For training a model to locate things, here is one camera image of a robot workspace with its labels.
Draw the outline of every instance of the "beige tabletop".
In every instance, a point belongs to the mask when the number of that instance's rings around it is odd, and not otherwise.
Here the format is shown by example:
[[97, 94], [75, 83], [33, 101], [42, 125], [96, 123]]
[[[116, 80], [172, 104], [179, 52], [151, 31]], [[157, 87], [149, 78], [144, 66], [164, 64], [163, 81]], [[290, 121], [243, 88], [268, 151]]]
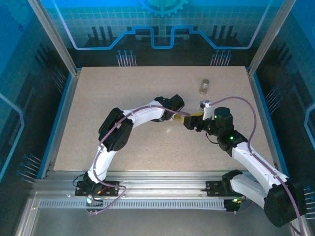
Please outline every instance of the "beige tabletop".
[[[199, 94], [202, 79], [210, 80], [206, 95]], [[258, 123], [253, 147], [273, 163], [266, 136], [243, 66], [83, 67], [65, 126], [54, 170], [88, 170], [98, 147], [98, 129], [109, 112], [146, 105], [157, 96], [179, 94], [183, 111], [200, 112], [199, 101], [215, 102], [241, 96], [255, 107]], [[235, 129], [249, 137], [253, 115], [243, 101], [229, 100]], [[147, 122], [133, 129], [127, 145], [114, 157], [110, 170], [229, 171], [244, 170], [204, 132], [187, 130], [180, 121]]]

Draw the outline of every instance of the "enclosure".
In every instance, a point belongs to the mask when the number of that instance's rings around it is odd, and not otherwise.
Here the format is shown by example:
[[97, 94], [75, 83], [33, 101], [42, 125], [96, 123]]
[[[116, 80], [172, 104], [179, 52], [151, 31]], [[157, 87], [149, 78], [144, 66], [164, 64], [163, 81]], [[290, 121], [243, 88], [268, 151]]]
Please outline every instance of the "enclosure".
[[[0, 0], [1, 234], [298, 235], [248, 201], [236, 215], [192, 206], [207, 203], [205, 181], [234, 169], [253, 177], [176, 121], [137, 128], [108, 172], [125, 198], [85, 211], [72, 181], [90, 168], [111, 109], [179, 94], [190, 113], [228, 96], [254, 105], [253, 146], [304, 186], [314, 235], [314, 12], [312, 0]], [[226, 106], [248, 137], [249, 108]]]

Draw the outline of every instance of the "purple cable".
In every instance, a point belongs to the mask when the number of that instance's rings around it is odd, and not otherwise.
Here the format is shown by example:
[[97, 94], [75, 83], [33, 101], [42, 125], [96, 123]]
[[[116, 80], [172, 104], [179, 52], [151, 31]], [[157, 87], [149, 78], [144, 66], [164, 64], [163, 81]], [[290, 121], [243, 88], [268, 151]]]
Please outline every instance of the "purple cable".
[[143, 109], [147, 109], [147, 108], [162, 108], [163, 110], [166, 110], [166, 111], [169, 111], [169, 112], [172, 112], [172, 113], [176, 113], [176, 114], [182, 114], [184, 116], [190, 116], [189, 113], [187, 112], [176, 112], [176, 111], [173, 111], [171, 109], [168, 109], [168, 108], [165, 108], [163, 106], [158, 106], [158, 105], [148, 105], [148, 106], [144, 106], [144, 107], [140, 107], [140, 108], [137, 108], [135, 109], [134, 111], [130, 112], [129, 114], [127, 114], [126, 116], [124, 116], [122, 119], [120, 119], [114, 126], [113, 128], [111, 128], [108, 133], [102, 138], [102, 140], [99, 142], [99, 147], [100, 147], [100, 151], [97, 153], [95, 159], [94, 159], [94, 162], [93, 162], [93, 174], [95, 176], [95, 178], [103, 185], [105, 186], [108, 186], [108, 187], [118, 187], [118, 188], [123, 188], [123, 192], [111, 203], [109, 204], [107, 207], [103, 208], [102, 210], [99, 210], [99, 211], [95, 211], [95, 212], [92, 212], [90, 211], [90, 214], [98, 214], [98, 213], [101, 213], [105, 210], [107, 210], [108, 208], [110, 208], [113, 204], [115, 204], [116, 201], [118, 201], [118, 199], [120, 199], [126, 192], [127, 188], [126, 186], [123, 186], [123, 185], [112, 185], [112, 184], [108, 184], [108, 183], [105, 183], [103, 182], [102, 180], [100, 180], [96, 174], [96, 171], [95, 171], [95, 168], [96, 168], [96, 163], [97, 163], [97, 160], [99, 158], [99, 155], [103, 152], [103, 149], [104, 149], [104, 146], [102, 146], [102, 143], [104, 142], [105, 139], [107, 139], [107, 137], [114, 131], [114, 129], [120, 124], [122, 123], [125, 119], [127, 119], [129, 116], [131, 116], [132, 114], [138, 112], [138, 111], [141, 111]]
[[303, 224], [302, 224], [301, 215], [300, 215], [299, 209], [298, 209], [298, 207], [297, 207], [297, 205], [296, 205], [296, 202], [295, 202], [294, 197], [292, 196], [290, 190], [288, 189], [288, 187], [286, 186], [286, 184], [282, 181], [282, 179], [281, 179], [279, 176], [277, 176], [277, 174], [276, 174], [266, 163], [264, 163], [262, 160], [260, 160], [260, 159], [256, 156], [255, 153], [252, 153], [251, 141], [252, 141], [252, 137], [254, 136], [256, 127], [257, 127], [257, 116], [256, 116], [256, 112], [255, 112], [255, 109], [254, 109], [254, 107], [252, 106], [252, 104], [251, 104], [248, 100], [246, 100], [246, 99], [244, 99], [244, 98], [242, 98], [242, 97], [231, 96], [231, 97], [226, 97], [226, 98], [224, 98], [224, 99], [221, 99], [221, 100], [219, 100], [219, 101], [217, 101], [217, 102], [211, 103], [211, 106], [212, 106], [212, 105], [216, 105], [216, 104], [218, 104], [218, 103], [221, 103], [221, 102], [223, 102], [223, 101], [229, 100], [229, 99], [239, 99], [239, 100], [242, 100], [242, 101], [246, 102], [246, 103], [251, 107], [252, 113], [253, 113], [253, 115], [254, 115], [254, 128], [252, 129], [252, 133], [251, 133], [250, 137], [248, 138], [248, 143], [247, 143], [248, 149], [249, 149], [249, 151], [251, 152], [251, 154], [253, 155], [253, 157], [255, 157], [255, 159], [256, 159], [257, 161], [259, 161], [268, 171], [270, 171], [270, 173], [273, 174], [273, 175], [277, 178], [277, 180], [282, 184], [282, 186], [284, 187], [286, 193], [288, 194], [288, 196], [289, 196], [289, 198], [290, 198], [290, 200], [291, 200], [291, 202], [292, 202], [292, 205], [293, 205], [293, 208], [294, 208], [294, 211], [295, 211], [297, 220], [298, 220], [298, 222], [299, 222], [300, 232], [298, 232], [298, 230], [297, 230], [292, 224], [289, 224], [289, 225], [290, 225], [290, 227], [291, 227], [298, 235], [301, 235], [301, 236], [302, 236], [302, 235], [305, 235], [305, 234], [304, 234], [304, 229], [303, 229]]

